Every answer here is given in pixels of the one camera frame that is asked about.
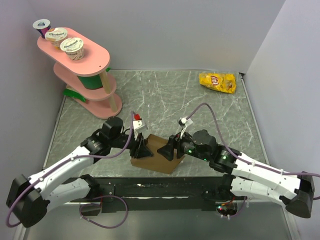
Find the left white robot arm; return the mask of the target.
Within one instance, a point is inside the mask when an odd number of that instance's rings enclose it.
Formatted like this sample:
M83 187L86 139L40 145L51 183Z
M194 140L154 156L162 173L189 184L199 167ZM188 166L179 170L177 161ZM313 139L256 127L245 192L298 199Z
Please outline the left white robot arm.
M77 199L94 201L99 195L99 185L92 176L83 175L70 183L65 183L66 180L101 159L121 155L126 149L133 158L153 156L142 135L146 129L147 125L136 113L131 114L128 134L123 131L121 118L109 117L63 159L29 177L17 176L6 200L9 214L17 217L19 225L29 228L64 203Z

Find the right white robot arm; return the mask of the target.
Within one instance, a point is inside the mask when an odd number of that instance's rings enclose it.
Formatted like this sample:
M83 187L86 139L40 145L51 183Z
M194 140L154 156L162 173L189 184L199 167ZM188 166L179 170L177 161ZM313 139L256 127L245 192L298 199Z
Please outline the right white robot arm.
M232 196L270 201L300 218L311 217L315 186L311 174L290 173L258 162L246 154L218 144L206 130L193 135L171 135L157 152L168 161L189 155L206 161L227 182L218 187L223 199Z

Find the brown cardboard box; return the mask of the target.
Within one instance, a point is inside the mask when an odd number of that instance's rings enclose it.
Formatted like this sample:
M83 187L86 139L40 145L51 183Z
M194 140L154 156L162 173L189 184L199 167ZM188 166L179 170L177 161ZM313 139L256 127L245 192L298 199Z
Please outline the brown cardboard box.
M131 165L137 168L151 170L163 174L171 174L180 162L185 158L177 158L174 156L172 161L168 161L165 157L157 152L157 150L163 147L168 141L159 136L150 134L147 137L146 146L152 151L153 156L143 158L132 158L130 160Z

